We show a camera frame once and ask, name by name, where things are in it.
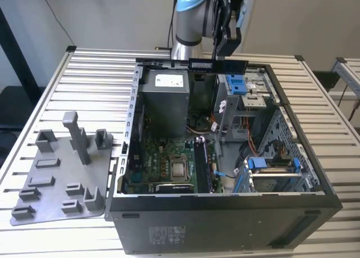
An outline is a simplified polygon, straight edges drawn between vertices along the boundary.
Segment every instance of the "orange wire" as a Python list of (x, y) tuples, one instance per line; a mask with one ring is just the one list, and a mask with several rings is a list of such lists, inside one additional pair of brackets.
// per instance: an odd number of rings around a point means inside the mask
[(211, 113), (211, 119), (216, 123), (216, 120), (215, 120), (215, 117), (214, 117), (213, 113)]
[(253, 152), (253, 154), (257, 157), (259, 155), (257, 154), (253, 139), (250, 135), (250, 127), (249, 127), (249, 118), (248, 117), (246, 117), (246, 126), (247, 126), (247, 134), (248, 134), (247, 139), (248, 139), (249, 147), (250, 147), (251, 151)]

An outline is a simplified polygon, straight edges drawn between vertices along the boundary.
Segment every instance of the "black cable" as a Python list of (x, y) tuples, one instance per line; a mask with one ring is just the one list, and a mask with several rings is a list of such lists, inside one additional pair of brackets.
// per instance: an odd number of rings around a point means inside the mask
[(177, 0), (173, 0), (173, 11), (171, 14), (171, 21), (169, 25), (169, 33), (168, 33), (168, 42), (167, 42), (167, 48), (169, 48), (169, 42), (170, 42), (170, 33), (171, 33), (171, 41), (172, 45), (174, 46), (174, 32), (173, 32), (173, 21), (174, 21), (174, 13), (175, 13), (175, 6), (176, 6)]
[(340, 107), (341, 101), (343, 100), (343, 97), (344, 97), (345, 91), (347, 91), (347, 88), (348, 88), (348, 85), (346, 85), (344, 88), (344, 91), (340, 97), (339, 103), (337, 104), (338, 107)]
[(15, 138), (15, 140), (17, 140), (17, 136), (13, 132), (10, 132), (8, 130), (0, 130), (0, 134), (2, 134), (2, 133), (9, 134), (9, 135), (13, 136)]
[(244, 142), (240, 145), (240, 147), (238, 148), (238, 157), (235, 161), (235, 169), (238, 167), (238, 165), (240, 164), (241, 160), (243, 161), (245, 158), (242, 155), (242, 153), (245, 151), (245, 149), (248, 147), (248, 142)]
[(58, 24), (59, 24), (59, 25), (61, 26), (61, 28), (64, 30), (64, 32), (66, 33), (66, 35), (69, 37), (71, 43), (72, 43), (73, 45), (75, 45), (74, 42), (73, 42), (73, 40), (71, 39), (70, 35), (68, 34), (68, 32), (64, 29), (64, 27), (61, 25), (61, 23), (60, 23), (59, 20), (57, 19), (56, 15), (55, 15), (55, 13), (54, 13), (54, 11), (53, 11), (53, 9), (52, 9), (51, 6), (50, 6), (50, 4), (47, 2), (47, 0), (45, 0), (45, 2), (46, 2), (46, 4), (47, 4), (47, 6), (49, 6), (52, 14), (54, 15), (55, 20), (58, 22)]
[(351, 121), (351, 119), (353, 119), (353, 116), (355, 114), (356, 108), (353, 109), (353, 111), (351, 111), (350, 117), (349, 117), (349, 121)]

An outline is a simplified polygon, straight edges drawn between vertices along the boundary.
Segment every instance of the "power cord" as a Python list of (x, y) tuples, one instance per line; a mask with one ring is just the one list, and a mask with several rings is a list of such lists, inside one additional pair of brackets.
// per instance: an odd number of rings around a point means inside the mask
[(349, 117), (348, 121), (351, 121), (351, 119), (353, 119), (355, 111), (356, 111), (356, 108), (354, 108), (353, 111), (351, 111), (351, 114), (350, 114), (350, 117)]
[(178, 1), (178, 0), (173, 0), (173, 12), (172, 12), (172, 14), (171, 14), (171, 21), (170, 21), (170, 25), (169, 25), (168, 45), (167, 45), (167, 48), (170, 48), (170, 47), (169, 47), (170, 33), (171, 33), (172, 46), (174, 46), (173, 21), (174, 21), (175, 6), (176, 6), (177, 1)]
[(52, 14), (54, 15), (56, 22), (57, 22), (57, 23), (61, 26), (61, 28), (64, 30), (64, 32), (66, 33), (66, 35), (69, 37), (71, 43), (72, 43), (73, 45), (75, 45), (74, 42), (73, 42), (73, 40), (71, 39), (70, 35), (68, 34), (68, 32), (64, 29), (64, 27), (61, 25), (61, 23), (60, 23), (59, 20), (57, 19), (56, 15), (55, 15), (53, 9), (51, 8), (50, 4), (48, 3), (48, 1), (45, 0), (45, 2), (46, 2), (46, 4), (47, 4), (47, 6), (49, 6)]
[(199, 130), (193, 130), (193, 129), (191, 129), (188, 125), (186, 125), (186, 128), (187, 128), (189, 131), (191, 131), (192, 133), (199, 134), (199, 135), (210, 133), (210, 132), (201, 132), (201, 131), (199, 132)]
[(341, 101), (343, 100), (343, 97), (344, 97), (345, 91), (347, 91), (347, 88), (348, 88), (348, 85), (346, 85), (344, 88), (344, 91), (340, 97), (339, 103), (337, 104), (338, 107), (340, 107)]

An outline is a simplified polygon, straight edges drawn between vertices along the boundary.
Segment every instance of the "white wall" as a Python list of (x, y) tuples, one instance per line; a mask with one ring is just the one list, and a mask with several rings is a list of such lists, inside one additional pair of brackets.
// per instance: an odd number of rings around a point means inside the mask
[(302, 55), (316, 70), (360, 57), (359, 0), (255, 0), (244, 52)]
[[(173, 0), (48, 0), (75, 45), (142, 49), (166, 46)], [(70, 45), (44, 0), (0, 0), (39, 85), (46, 85)], [(0, 53), (4, 85), (19, 82)]]
[[(166, 46), (172, 0), (48, 0), (79, 47)], [(0, 0), (26, 60), (46, 85), (70, 45), (44, 0)], [(301, 54), (315, 69), (336, 56), (360, 57), (357, 0), (255, 0), (243, 40), (246, 53)], [(210, 39), (203, 41), (212, 50)], [(0, 51), (0, 87), (18, 85)]]

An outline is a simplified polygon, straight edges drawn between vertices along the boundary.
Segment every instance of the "motherboard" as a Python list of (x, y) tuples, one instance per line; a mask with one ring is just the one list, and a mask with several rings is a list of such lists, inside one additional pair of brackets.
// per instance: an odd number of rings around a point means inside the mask
[[(152, 140), (143, 143), (140, 156), (142, 167), (130, 171), (129, 194), (171, 193), (173, 189), (182, 193), (198, 193), (194, 141)], [(220, 180), (214, 176), (217, 168), (213, 141), (206, 144), (207, 164), (212, 189), (220, 191)]]

